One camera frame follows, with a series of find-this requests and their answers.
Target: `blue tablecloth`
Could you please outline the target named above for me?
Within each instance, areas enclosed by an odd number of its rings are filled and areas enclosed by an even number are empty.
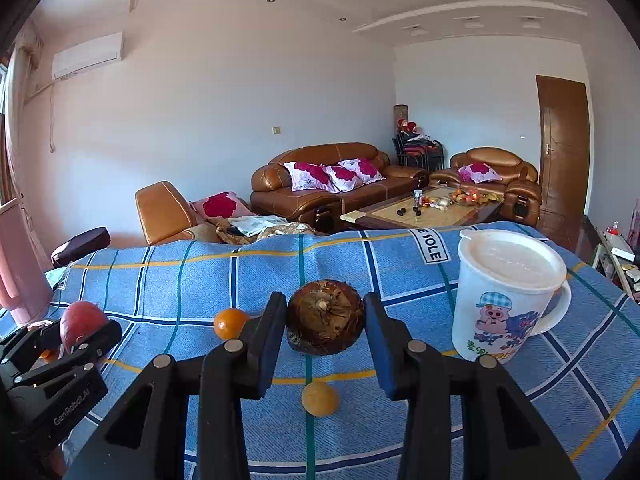
[[[506,365],[574,460],[585,480],[604,478],[640,427],[640,307],[574,254],[531,228],[496,222],[474,228],[524,231],[564,259],[573,299],[564,319],[530,338]],[[375,291],[389,315],[415,338],[455,354],[450,340],[458,286],[460,228],[438,230],[446,261],[427,264],[407,230],[344,232],[330,237],[287,235],[234,247],[180,241],[154,248],[101,250],[76,262],[55,290],[49,317],[80,298],[93,301],[122,325],[122,342],[102,374],[107,396],[64,445],[71,460],[95,425],[156,354],[178,360],[206,354],[220,343],[212,318],[230,306],[261,313],[273,290],[287,298],[320,278],[342,280],[363,296]],[[0,312],[0,333],[14,329]],[[286,341],[273,386],[262,401],[242,402],[252,478],[394,478],[407,405],[378,387],[366,336],[335,356],[305,357]],[[329,381],[341,406],[310,418],[300,404],[305,373]],[[186,478],[194,475],[197,399],[191,399]],[[452,478],[462,478],[459,403],[452,403]]]

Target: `black ottoman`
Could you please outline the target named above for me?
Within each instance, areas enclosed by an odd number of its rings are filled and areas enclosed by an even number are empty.
[[[51,253],[54,267],[65,267],[88,254],[109,247],[111,237],[106,227],[97,227],[76,235]]]

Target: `metal screw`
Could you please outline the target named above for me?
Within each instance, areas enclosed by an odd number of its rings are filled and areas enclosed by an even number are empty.
[[[156,368],[165,368],[171,364],[171,356],[168,354],[160,354],[154,357],[154,366]]]
[[[242,350],[244,343],[239,339],[230,339],[225,343],[225,350],[227,352],[239,352]]]
[[[421,354],[427,349],[427,343],[419,339],[411,339],[411,341],[406,344],[406,347],[409,349],[409,352]]]
[[[482,355],[478,359],[480,366],[483,368],[495,368],[498,364],[496,358],[492,355]]]

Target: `brown leather sofa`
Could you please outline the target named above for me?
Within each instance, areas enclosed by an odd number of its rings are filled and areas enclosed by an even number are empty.
[[[499,182],[462,182],[458,168],[485,162],[502,177]],[[508,220],[535,227],[540,216],[542,191],[538,185],[538,170],[514,153],[500,148],[474,148],[451,157],[450,170],[431,173],[431,186],[446,185],[461,189],[477,189],[481,192],[494,192],[504,198],[500,214]]]
[[[291,177],[285,162],[309,162],[330,166],[341,160],[366,158],[386,177],[353,191],[331,194],[322,190],[291,190]],[[269,164],[255,171],[251,179],[252,211],[276,214],[289,221],[299,221],[324,232],[331,232],[339,224],[340,215],[411,192],[427,173],[421,168],[392,166],[389,157],[375,146],[363,142],[342,142],[306,146],[281,153]]]
[[[148,245],[176,240],[222,243],[215,226],[199,218],[171,182],[163,180],[138,190],[136,207]]]

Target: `floral pillow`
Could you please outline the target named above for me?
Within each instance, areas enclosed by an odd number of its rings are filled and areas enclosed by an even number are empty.
[[[357,187],[364,186],[359,176],[342,166],[324,166],[322,169],[340,191],[353,191]]]
[[[340,190],[334,186],[322,166],[309,164],[308,162],[285,162],[284,167],[287,168],[291,175],[292,191],[322,189],[329,193],[340,193]]]
[[[224,192],[191,202],[191,207],[205,220],[212,218],[237,218],[253,215],[235,193]]]
[[[371,184],[379,180],[384,180],[378,168],[371,164],[366,158],[351,158],[350,160],[341,160],[338,166],[353,171],[364,184]]]
[[[490,180],[502,180],[502,177],[495,173],[494,168],[484,162],[475,162],[462,166],[462,168],[458,168],[458,174],[464,182],[473,181],[475,184]]]

